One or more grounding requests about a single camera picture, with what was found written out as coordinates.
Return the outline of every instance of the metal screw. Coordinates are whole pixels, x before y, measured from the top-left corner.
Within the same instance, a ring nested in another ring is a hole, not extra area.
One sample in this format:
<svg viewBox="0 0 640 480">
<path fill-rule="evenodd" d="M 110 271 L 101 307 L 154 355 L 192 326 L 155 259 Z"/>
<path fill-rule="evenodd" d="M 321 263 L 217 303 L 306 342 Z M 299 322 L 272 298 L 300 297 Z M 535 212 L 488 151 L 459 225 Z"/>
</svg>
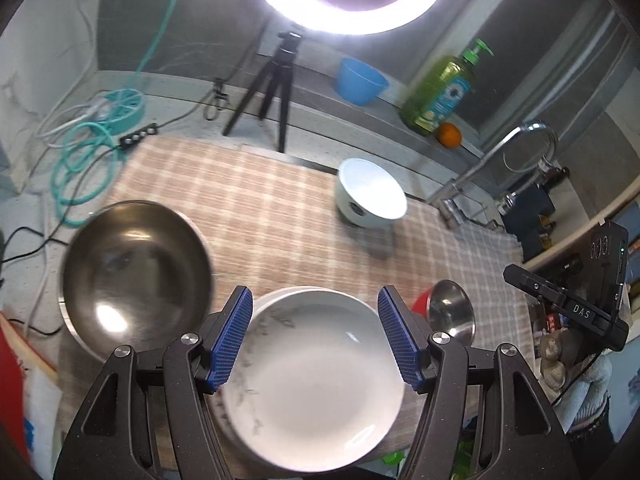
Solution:
<svg viewBox="0 0 640 480">
<path fill-rule="evenodd" d="M 502 345 L 500 347 L 500 352 L 505 354 L 507 357 L 513 357 L 518 353 L 518 351 L 516 350 L 516 347 L 513 345 Z"/>
<path fill-rule="evenodd" d="M 116 357 L 126 357 L 131 353 L 131 347 L 129 345 L 120 345 L 114 351 L 113 355 Z"/>
<path fill-rule="evenodd" d="M 185 334 L 180 338 L 180 342 L 183 345 L 195 345 L 198 342 L 198 334 L 189 332 L 188 334 Z"/>
<path fill-rule="evenodd" d="M 451 341 L 449 334 L 445 332 L 434 332 L 431 337 L 439 345 L 446 345 L 449 341 Z"/>
</svg>

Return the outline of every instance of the small bottle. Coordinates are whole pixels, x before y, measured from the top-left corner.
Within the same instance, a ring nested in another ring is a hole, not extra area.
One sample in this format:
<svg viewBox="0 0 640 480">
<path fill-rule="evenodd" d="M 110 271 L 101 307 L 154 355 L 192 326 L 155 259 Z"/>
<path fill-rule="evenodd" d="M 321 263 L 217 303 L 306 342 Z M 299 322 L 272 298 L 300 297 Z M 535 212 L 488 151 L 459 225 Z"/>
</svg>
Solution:
<svg viewBox="0 0 640 480">
<path fill-rule="evenodd" d="M 494 55 L 484 41 L 476 40 L 476 46 L 462 56 L 441 59 L 402 106 L 404 124 L 423 135 L 437 130 L 476 82 L 474 66 L 482 50 Z"/>
</svg>

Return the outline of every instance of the ring light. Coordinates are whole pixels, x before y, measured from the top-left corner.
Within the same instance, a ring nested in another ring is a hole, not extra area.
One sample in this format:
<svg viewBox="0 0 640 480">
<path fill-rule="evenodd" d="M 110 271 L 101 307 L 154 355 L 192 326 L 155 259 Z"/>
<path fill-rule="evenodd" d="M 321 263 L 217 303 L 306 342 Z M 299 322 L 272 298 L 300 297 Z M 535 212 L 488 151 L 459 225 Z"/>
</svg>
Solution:
<svg viewBox="0 0 640 480">
<path fill-rule="evenodd" d="M 265 0 L 302 27 L 334 34 L 374 34 L 401 27 L 424 14 L 436 0 L 396 0 L 373 10 L 343 10 L 320 0 Z"/>
</svg>

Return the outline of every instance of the blue bowl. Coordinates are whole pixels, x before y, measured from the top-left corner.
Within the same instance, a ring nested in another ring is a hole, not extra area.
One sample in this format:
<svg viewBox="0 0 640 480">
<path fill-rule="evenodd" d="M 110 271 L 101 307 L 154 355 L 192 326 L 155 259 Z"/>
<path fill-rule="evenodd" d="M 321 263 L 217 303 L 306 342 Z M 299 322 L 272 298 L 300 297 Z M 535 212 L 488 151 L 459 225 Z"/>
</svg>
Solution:
<svg viewBox="0 0 640 480">
<path fill-rule="evenodd" d="M 343 57 L 335 80 L 335 91 L 345 101 L 364 106 L 389 88 L 389 81 L 366 63 Z"/>
</svg>

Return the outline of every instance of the orange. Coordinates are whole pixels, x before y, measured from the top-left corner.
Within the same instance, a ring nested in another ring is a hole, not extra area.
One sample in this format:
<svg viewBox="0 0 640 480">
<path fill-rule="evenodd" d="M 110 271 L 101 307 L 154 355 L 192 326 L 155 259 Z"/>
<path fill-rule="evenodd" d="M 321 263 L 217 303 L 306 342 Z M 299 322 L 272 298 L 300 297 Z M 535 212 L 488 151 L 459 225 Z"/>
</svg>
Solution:
<svg viewBox="0 0 640 480">
<path fill-rule="evenodd" d="M 436 136 L 446 148 L 457 148 L 462 143 L 462 134 L 455 124 L 442 123 L 436 130 Z"/>
</svg>

